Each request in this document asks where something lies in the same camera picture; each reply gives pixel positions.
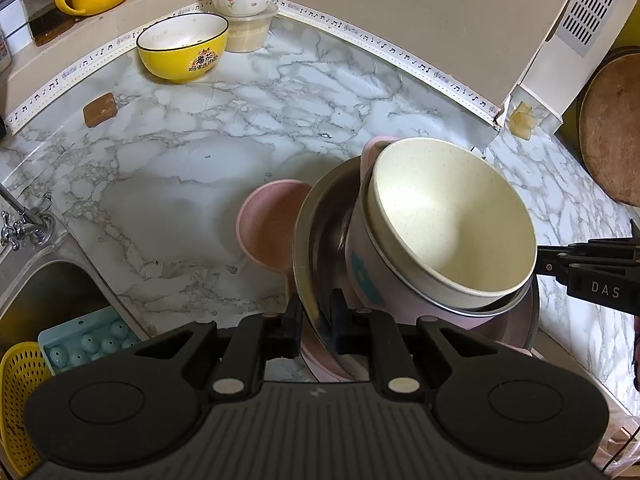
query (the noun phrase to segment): yellow plastic basket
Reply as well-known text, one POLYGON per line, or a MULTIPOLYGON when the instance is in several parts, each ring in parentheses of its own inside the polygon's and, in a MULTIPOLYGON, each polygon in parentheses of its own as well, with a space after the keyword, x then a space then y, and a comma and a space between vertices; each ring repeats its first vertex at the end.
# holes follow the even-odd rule
POLYGON ((24 405, 31 392, 50 377, 38 343, 18 343, 0 362, 0 437, 11 466, 22 476, 40 461, 24 431, 24 405))

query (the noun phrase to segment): ledge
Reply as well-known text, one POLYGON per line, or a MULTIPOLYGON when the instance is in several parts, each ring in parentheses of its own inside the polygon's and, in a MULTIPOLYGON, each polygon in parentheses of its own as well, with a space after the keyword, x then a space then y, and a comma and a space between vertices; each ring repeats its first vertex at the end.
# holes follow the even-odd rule
POLYGON ((76 23, 70 30, 41 47, 33 43, 13 56, 0 77, 0 115, 35 92, 43 81, 86 56, 93 49, 125 32, 201 0, 126 0, 98 16, 76 23))

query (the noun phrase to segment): plastic bag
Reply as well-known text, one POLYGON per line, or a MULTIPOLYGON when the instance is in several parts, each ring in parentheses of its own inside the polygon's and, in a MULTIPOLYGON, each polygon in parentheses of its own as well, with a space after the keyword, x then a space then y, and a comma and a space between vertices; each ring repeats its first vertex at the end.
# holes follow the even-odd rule
MULTIPOLYGON (((626 431, 623 431, 623 428, 633 428, 635 426, 640 426, 640 417, 625 415, 624 413, 611 413, 609 415, 607 431, 602 437, 596 454, 591 460, 598 469, 602 469, 629 439, 630 435, 626 433, 626 431)), ((615 478, 639 460, 640 433, 625 447, 624 451, 617 456, 604 473, 609 478, 615 478)))

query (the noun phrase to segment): marble countertop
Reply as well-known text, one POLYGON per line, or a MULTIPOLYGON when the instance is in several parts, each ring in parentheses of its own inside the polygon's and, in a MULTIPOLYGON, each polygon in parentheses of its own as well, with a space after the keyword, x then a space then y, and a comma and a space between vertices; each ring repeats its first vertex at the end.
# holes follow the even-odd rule
MULTIPOLYGON (((313 184, 376 135, 484 150, 529 207, 540 244, 630 235, 628 211, 557 139, 495 137, 385 61, 279 18, 266 48, 226 53, 183 86, 149 76, 135 52, 121 56, 3 141, 0 176, 28 203, 51 190, 69 230, 150 334, 191 320, 235 326, 284 308, 282 279, 236 243, 245 197, 278 178, 313 184), (88 129, 82 107, 108 91, 117 117, 88 129)), ((546 278, 541 310, 544 329, 640 413, 631 316, 567 298, 546 278)), ((272 364, 268 376, 310 380, 300 362, 272 364)))

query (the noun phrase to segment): round wooden board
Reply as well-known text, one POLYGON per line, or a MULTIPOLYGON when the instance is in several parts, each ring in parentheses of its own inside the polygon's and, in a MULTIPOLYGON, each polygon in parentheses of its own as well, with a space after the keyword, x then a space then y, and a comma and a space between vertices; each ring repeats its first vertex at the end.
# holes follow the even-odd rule
POLYGON ((640 54, 613 59, 593 78, 579 119, 580 150, 614 200, 640 206, 640 54))

